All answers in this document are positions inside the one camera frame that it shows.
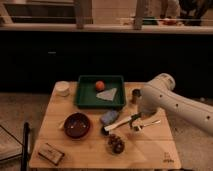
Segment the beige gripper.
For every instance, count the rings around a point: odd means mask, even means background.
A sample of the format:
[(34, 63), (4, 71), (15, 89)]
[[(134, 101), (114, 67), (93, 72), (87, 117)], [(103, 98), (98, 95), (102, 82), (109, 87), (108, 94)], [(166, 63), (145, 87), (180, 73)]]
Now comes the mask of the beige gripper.
[(134, 126), (134, 130), (141, 131), (143, 129), (141, 128), (143, 124), (150, 123), (155, 120), (152, 120), (150, 115), (141, 113), (141, 117), (136, 120), (136, 125)]

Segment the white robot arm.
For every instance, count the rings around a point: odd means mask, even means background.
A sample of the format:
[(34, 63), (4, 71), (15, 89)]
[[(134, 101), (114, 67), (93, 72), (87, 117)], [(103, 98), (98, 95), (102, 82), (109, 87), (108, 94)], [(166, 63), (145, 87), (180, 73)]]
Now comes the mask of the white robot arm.
[(213, 106), (174, 93), (175, 85), (174, 78), (167, 73), (145, 82), (140, 89), (138, 112), (153, 115), (160, 107), (213, 136)]

